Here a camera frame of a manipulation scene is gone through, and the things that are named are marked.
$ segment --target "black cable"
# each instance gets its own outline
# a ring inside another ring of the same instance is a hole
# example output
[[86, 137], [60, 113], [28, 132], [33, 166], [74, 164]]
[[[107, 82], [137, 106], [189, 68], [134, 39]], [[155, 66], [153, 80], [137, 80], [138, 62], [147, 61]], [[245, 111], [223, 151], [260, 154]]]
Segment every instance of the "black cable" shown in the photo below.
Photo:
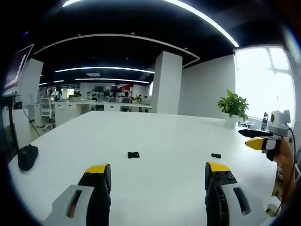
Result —
[[[282, 190], [282, 192], [284, 192], [284, 191], [288, 192], [288, 188], [289, 188], [289, 186], [290, 186], [290, 184], [291, 184], [291, 181], [292, 181], [293, 172], [294, 172], [294, 170], [295, 170], [295, 162], [296, 162], [296, 141], [295, 141], [295, 135], [294, 135], [294, 133], [293, 133], [293, 131], [292, 131], [291, 128], [288, 128], [288, 129], [291, 131], [291, 133], [292, 133], [292, 135], [293, 135], [293, 152], [294, 152], [294, 154], [293, 154], [293, 168], [292, 168], [290, 180], [289, 180], [289, 182], [288, 182], [288, 184], [287, 184], [287, 188], [286, 188], [285, 190]], [[282, 199], [282, 201], [281, 201], [281, 203], [280, 203], [280, 206], [278, 207], [278, 209], [277, 209], [277, 211], [276, 211], [276, 213], [275, 213], [274, 216], [277, 215], [278, 211], [280, 210], [280, 207], [281, 207], [282, 203], [283, 203], [283, 199]]]
[[21, 104], [21, 106], [22, 106], [22, 110], [23, 110], [23, 112], [24, 112], [24, 114], [25, 114], [25, 116], [28, 118], [28, 122], [29, 122], [29, 124], [31, 124], [31, 126], [33, 127], [33, 129], [37, 132], [37, 134], [38, 134], [38, 136], [40, 137], [41, 135], [38, 133], [38, 131], [37, 131], [37, 129], [34, 127], [34, 125], [32, 124], [32, 122], [31, 122], [31, 120], [30, 120], [30, 118], [27, 116], [27, 114], [26, 114], [26, 112], [25, 112], [25, 110], [24, 110], [24, 108], [23, 108], [23, 104]]

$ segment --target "small black piece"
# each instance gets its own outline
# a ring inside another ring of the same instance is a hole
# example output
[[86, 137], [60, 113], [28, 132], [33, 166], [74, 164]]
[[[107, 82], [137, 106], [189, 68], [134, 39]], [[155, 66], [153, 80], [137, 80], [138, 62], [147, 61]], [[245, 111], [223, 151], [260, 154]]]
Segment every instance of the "small black piece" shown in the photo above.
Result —
[[128, 152], [127, 156], [128, 156], [129, 159], [131, 159], [131, 158], [140, 158], [139, 152]]
[[218, 159], [220, 159], [222, 157], [220, 154], [214, 154], [214, 153], [212, 153], [211, 156], [215, 157], [215, 158], [218, 158]]
[[18, 153], [18, 165], [20, 170], [30, 170], [37, 159], [39, 150], [38, 147], [28, 145], [20, 149]]

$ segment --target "led light strip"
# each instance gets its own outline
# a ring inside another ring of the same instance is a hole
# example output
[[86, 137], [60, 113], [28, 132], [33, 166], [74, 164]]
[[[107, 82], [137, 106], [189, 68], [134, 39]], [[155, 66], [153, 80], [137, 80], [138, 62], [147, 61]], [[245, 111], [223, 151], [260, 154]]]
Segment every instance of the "led light strip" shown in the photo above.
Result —
[[[63, 4], [63, 7], [71, 5], [72, 3], [75, 3], [77, 1], [81, 1], [81, 0], [68, 0], [65, 2], [65, 4]], [[239, 44], [234, 40], [234, 38], [232, 38], [231, 35], [229, 35], [228, 32], [226, 32], [221, 26], [218, 25], [218, 23], [216, 23], [213, 19], [211, 19], [204, 13], [198, 11], [197, 9], [193, 8], [192, 6], [187, 5], [186, 3], [181, 2], [179, 0], [163, 0], [163, 1], [169, 2], [171, 4], [179, 6], [181, 8], [184, 8], [184, 9], [190, 11], [191, 13], [197, 15], [198, 17], [202, 18], [203, 20], [205, 20], [206, 22], [211, 24], [216, 30], [218, 30], [220, 33], [222, 33], [235, 47], [239, 47]]]
[[83, 70], [83, 69], [119, 69], [119, 70], [129, 70], [129, 71], [136, 71], [136, 72], [146, 72], [146, 73], [151, 73], [151, 74], [155, 73], [155, 72], [151, 72], [151, 71], [134, 69], [134, 68], [125, 68], [125, 67], [77, 67], [77, 68], [69, 68], [69, 69], [59, 70], [59, 71], [55, 71], [55, 72], [66, 72], [66, 71]]
[[149, 84], [148, 81], [137, 81], [137, 80], [128, 80], [128, 79], [76, 79], [76, 80], [111, 80], [111, 81], [131, 81]]

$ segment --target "ceiling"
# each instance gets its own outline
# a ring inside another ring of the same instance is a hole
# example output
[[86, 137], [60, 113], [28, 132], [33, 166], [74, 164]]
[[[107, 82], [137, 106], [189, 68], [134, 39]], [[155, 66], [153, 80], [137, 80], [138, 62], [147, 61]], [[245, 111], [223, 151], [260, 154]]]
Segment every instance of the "ceiling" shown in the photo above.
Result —
[[[90, 78], [87, 73], [99, 73], [100, 78], [152, 81], [153, 74], [136, 71], [55, 71], [95, 66], [153, 71], [162, 51], [182, 56], [183, 65], [190, 63], [187, 68], [229, 55], [235, 48], [208, 22], [164, 0], [82, 0], [63, 8], [64, 2], [49, 7], [23, 38], [23, 47], [35, 44], [32, 58], [44, 62], [40, 83], [47, 85], [57, 80], [74, 83], [78, 78]], [[182, 2], [217, 22], [241, 47], [282, 44], [278, 24], [263, 6], [245, 0]], [[52, 45], [65, 39], [70, 40]]]

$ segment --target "potted plant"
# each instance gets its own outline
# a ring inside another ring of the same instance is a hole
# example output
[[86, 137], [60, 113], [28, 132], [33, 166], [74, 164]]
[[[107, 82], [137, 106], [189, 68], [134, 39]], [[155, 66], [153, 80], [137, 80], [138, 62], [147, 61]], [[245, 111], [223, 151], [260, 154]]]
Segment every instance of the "potted plant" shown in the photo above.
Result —
[[217, 102], [217, 106], [222, 109], [223, 113], [229, 114], [229, 118], [225, 120], [225, 125], [229, 128], [234, 128], [239, 118], [242, 118], [244, 121], [248, 119], [245, 111], [249, 109], [249, 104], [246, 103], [246, 99], [239, 97], [228, 89], [227, 94], [228, 97], [221, 97]]

